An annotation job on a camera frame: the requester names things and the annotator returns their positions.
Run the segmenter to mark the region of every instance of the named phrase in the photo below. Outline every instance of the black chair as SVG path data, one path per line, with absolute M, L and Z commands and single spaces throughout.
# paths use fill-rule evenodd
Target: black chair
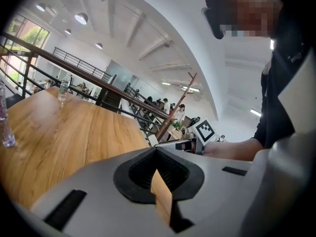
M 5 99 L 6 101 L 6 107 L 10 108 L 11 106 L 15 105 L 16 103 L 20 102 L 24 98 L 20 96 L 19 94 L 14 94 L 13 96 L 7 97 Z

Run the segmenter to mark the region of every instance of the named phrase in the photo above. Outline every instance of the curved white arch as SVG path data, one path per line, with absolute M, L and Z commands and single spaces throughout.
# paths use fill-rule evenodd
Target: curved white arch
M 199 72 L 208 100 L 219 119 L 228 90 L 224 43 L 217 40 L 201 14 L 204 0 L 126 0 L 155 20 L 180 46 L 193 69 Z

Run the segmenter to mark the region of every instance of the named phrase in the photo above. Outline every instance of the plastic bottle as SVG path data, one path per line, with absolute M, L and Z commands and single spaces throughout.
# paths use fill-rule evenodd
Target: plastic bottle
M 8 114 L 5 102 L 5 84 L 0 82 L 0 135 L 3 145 L 11 147 L 15 143 L 15 137 L 8 123 Z
M 66 74 L 66 76 L 63 78 L 60 84 L 60 89 L 58 93 L 58 100 L 59 101 L 65 101 L 66 95 L 67 95 L 67 90 L 70 85 L 71 77 L 70 74 Z

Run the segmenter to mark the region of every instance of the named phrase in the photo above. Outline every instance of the wood grain tabletop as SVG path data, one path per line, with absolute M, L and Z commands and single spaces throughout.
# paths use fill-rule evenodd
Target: wood grain tabletop
M 26 208 L 81 167 L 148 147 L 135 120 L 58 88 L 36 93 L 8 110 L 15 145 L 0 146 L 0 181 Z

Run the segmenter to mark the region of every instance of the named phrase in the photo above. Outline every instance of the black and white square marker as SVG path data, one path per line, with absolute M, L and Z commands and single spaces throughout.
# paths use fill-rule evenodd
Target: black and white square marker
M 204 144 L 215 134 L 207 120 L 204 120 L 202 123 L 198 124 L 195 127 L 195 130 L 197 131 L 197 136 Z

